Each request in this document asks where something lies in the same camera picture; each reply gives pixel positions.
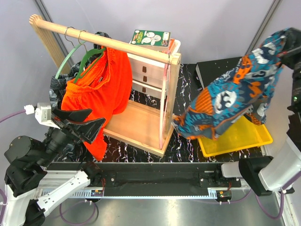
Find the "patterned blue orange shorts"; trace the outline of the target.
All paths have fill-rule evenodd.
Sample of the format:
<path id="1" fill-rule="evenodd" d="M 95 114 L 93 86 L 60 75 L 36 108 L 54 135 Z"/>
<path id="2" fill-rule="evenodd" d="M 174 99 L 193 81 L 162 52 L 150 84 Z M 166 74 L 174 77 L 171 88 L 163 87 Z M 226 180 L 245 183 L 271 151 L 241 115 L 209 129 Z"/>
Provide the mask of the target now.
<path id="1" fill-rule="evenodd" d="M 212 81 L 172 125 L 186 139 L 217 140 L 242 116 L 255 125 L 266 122 L 283 66 L 278 54 L 288 43 L 289 30 L 275 32 L 237 65 Z"/>

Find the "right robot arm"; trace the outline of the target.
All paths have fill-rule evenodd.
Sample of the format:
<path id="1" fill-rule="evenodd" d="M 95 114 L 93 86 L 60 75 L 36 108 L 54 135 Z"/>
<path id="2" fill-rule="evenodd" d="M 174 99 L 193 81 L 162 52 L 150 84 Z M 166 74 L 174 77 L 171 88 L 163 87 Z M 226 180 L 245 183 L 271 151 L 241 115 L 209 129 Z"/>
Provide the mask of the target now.
<path id="1" fill-rule="evenodd" d="M 230 178 L 242 178 L 258 196 L 271 192 L 294 193 L 294 182 L 301 176 L 301 32 L 296 28 L 279 31 L 282 48 L 276 53 L 281 66 L 292 73 L 292 95 L 288 110 L 289 129 L 286 140 L 275 156 L 241 159 L 221 165 L 214 174 L 214 182 L 225 186 Z"/>

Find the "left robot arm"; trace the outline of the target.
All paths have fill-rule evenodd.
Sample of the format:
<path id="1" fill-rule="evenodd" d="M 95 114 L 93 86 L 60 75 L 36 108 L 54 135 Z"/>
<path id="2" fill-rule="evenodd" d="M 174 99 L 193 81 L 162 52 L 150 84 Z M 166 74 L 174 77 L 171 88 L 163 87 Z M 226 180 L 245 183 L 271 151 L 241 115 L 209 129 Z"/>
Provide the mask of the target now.
<path id="1" fill-rule="evenodd" d="M 10 163 L 5 173 L 0 224 L 2 226 L 40 226 L 45 218 L 75 191 L 86 186 L 98 186 L 103 182 L 99 167 L 85 163 L 77 173 L 54 191 L 40 198 L 34 194 L 44 170 L 64 151 L 68 144 L 91 144 L 105 123 L 104 118 L 89 121 L 91 109 L 63 111 L 60 109 L 30 106 L 26 114 L 34 114 L 41 125 L 51 129 L 43 141 L 19 136 L 9 145 L 4 156 Z"/>

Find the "light green hanger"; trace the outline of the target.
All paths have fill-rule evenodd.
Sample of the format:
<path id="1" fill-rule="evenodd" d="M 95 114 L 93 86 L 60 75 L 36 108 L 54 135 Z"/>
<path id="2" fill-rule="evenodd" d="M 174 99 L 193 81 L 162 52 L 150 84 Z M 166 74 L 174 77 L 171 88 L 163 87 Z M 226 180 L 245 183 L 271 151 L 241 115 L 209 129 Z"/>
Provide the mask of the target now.
<path id="1" fill-rule="evenodd" d="M 59 78 L 59 75 L 61 74 L 63 68 L 64 68 L 65 65 L 68 63 L 69 59 L 72 57 L 72 55 L 74 54 L 74 52 L 75 52 L 77 49 L 79 49 L 81 46 L 84 46 L 85 49 L 87 49 L 86 46 L 85 46 L 85 41 L 80 42 L 80 40 L 79 40 L 80 34 L 81 34 L 82 32 L 87 32 L 87 31 L 86 31 L 86 30 L 81 30 L 81 31 L 79 32 L 79 34 L 78 34 L 78 45 L 75 46 L 75 45 L 73 44 L 73 42 L 72 42 L 71 40 L 67 39 L 67 37 L 66 37 L 66 33 L 67 33 L 67 31 L 68 31 L 69 28 L 74 29 L 74 27 L 72 27 L 72 26 L 66 27 L 65 32 L 64 32 L 64 38 L 65 38 L 68 42 L 70 42 L 70 43 L 72 44 L 73 49 L 68 53 L 68 55 L 67 55 L 67 56 L 65 57 L 65 59 L 62 61 L 60 67 L 58 68 L 58 71 L 57 71 L 56 74 L 55 74 L 55 79 L 58 79 L 58 78 Z"/>

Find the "dark green hanger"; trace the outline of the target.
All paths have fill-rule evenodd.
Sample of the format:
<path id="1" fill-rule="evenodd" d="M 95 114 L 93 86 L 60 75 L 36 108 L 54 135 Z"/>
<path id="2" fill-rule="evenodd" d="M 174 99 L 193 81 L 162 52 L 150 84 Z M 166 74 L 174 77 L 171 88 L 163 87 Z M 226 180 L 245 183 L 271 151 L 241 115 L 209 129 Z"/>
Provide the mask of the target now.
<path id="1" fill-rule="evenodd" d="M 85 46 L 85 42 L 80 42 L 80 35 L 82 32 L 87 32 L 85 30 L 80 30 L 78 34 L 78 45 L 73 48 L 73 50 L 77 50 L 79 47 L 84 46 L 86 53 L 83 56 L 80 65 L 79 65 L 79 71 L 78 74 L 76 75 L 73 83 L 76 84 L 78 80 L 82 79 L 85 77 L 85 75 L 89 72 L 89 69 L 87 67 L 87 63 L 89 63 L 89 66 L 94 66 L 99 59 L 103 56 L 104 51 L 106 50 L 106 47 L 102 47 L 101 45 L 95 44 L 94 43 L 94 48 L 87 51 L 87 48 Z"/>

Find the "dark grey patterned shorts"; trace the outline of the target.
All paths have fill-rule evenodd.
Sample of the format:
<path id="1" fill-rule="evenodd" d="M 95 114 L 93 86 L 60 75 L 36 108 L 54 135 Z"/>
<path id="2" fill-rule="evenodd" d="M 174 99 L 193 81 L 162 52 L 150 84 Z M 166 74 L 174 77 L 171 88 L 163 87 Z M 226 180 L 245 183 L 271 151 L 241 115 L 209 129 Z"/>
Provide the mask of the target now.
<path id="1" fill-rule="evenodd" d="M 58 108 L 61 110 L 63 97 L 66 93 L 67 82 L 74 79 L 80 68 L 81 61 L 74 64 L 68 74 L 60 74 L 56 78 L 55 75 L 51 78 L 49 100 L 52 108 Z M 83 143 L 80 144 L 68 144 L 64 153 L 70 161 L 84 161 L 85 156 L 88 159 L 93 159 L 91 154 L 87 154 L 87 149 Z"/>

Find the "wooden clothes rack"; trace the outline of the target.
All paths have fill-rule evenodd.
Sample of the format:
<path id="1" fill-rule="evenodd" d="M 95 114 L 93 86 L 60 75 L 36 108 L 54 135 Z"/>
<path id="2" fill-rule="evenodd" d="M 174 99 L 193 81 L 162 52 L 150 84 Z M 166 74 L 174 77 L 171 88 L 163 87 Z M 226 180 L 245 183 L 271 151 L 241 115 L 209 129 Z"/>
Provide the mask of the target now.
<path id="1" fill-rule="evenodd" d="M 45 21 L 36 14 L 30 16 L 29 22 L 59 68 L 66 56 L 60 53 L 54 34 L 64 34 L 66 26 Z M 78 39 L 79 32 L 80 30 L 69 28 L 66 35 Z M 181 54 L 169 55 L 88 32 L 81 33 L 80 42 L 83 41 L 162 62 L 168 67 L 163 78 L 163 86 L 168 86 L 169 89 L 162 92 L 160 109 L 129 99 L 125 110 L 120 114 L 113 115 L 106 127 L 101 128 L 101 134 L 97 140 L 92 144 L 86 142 L 90 153 L 96 159 L 102 158 L 103 152 L 99 151 L 98 147 L 103 136 L 106 135 L 149 153 L 163 156 L 174 130 L 172 126 L 173 109 Z"/>

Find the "white drawer unit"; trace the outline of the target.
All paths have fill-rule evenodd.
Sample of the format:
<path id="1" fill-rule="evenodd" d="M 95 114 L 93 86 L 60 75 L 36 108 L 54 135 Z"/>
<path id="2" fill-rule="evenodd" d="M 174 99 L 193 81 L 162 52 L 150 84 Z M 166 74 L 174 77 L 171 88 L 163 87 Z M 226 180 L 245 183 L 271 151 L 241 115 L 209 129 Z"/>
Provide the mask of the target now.
<path id="1" fill-rule="evenodd" d="M 132 68 L 132 89 L 160 98 L 165 64 L 128 53 Z"/>

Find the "yellow plastic tray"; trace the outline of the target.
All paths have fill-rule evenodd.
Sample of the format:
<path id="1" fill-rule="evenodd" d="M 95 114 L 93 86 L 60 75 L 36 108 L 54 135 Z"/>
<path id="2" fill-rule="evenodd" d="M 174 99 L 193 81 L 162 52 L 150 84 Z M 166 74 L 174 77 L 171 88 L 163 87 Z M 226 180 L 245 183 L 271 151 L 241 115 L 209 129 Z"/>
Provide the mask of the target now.
<path id="1" fill-rule="evenodd" d="M 202 154 L 205 157 L 268 145 L 272 142 L 273 138 L 265 125 L 255 125 L 245 117 L 241 117 L 217 140 L 205 137 L 198 139 Z"/>

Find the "green book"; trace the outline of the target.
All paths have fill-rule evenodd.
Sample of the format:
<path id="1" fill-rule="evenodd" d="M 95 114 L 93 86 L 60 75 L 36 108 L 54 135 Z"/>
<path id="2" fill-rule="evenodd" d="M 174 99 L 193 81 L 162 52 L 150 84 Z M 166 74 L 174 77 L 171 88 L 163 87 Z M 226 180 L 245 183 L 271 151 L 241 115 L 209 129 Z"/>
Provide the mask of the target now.
<path id="1" fill-rule="evenodd" d="M 153 50 L 161 50 L 168 48 L 170 35 L 171 33 L 166 31 L 135 30 L 129 43 Z"/>

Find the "black marbled mat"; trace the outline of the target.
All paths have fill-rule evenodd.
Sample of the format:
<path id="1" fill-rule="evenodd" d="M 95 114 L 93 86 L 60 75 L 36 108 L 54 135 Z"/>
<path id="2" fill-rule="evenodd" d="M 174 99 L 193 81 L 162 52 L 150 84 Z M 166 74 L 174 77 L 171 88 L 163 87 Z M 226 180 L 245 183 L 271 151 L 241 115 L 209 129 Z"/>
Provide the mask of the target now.
<path id="1" fill-rule="evenodd" d="M 195 64 L 180 66 L 175 96 L 175 115 L 180 115 L 192 100 L 199 94 L 201 85 L 194 74 Z M 130 100 L 159 109 L 159 99 L 132 90 Z M 241 158 L 262 156 L 260 147 L 239 150 L 214 157 L 204 157 L 197 140 L 186 140 L 173 132 L 163 157 L 156 156 L 111 137 L 104 136 L 107 149 L 102 162 L 232 162 Z M 67 147 L 63 154 L 57 156 L 55 162 L 96 161 L 84 145 Z"/>

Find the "orange book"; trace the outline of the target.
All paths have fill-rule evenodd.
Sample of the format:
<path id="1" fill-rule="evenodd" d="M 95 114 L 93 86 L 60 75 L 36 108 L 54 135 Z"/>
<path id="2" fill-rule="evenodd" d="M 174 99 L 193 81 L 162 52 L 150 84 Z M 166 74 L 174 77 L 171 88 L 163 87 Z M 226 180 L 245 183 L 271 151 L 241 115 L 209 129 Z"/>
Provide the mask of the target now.
<path id="1" fill-rule="evenodd" d="M 171 38 L 169 41 L 168 50 L 166 51 L 166 53 L 171 54 L 173 52 L 174 48 L 175 48 L 175 39 Z"/>

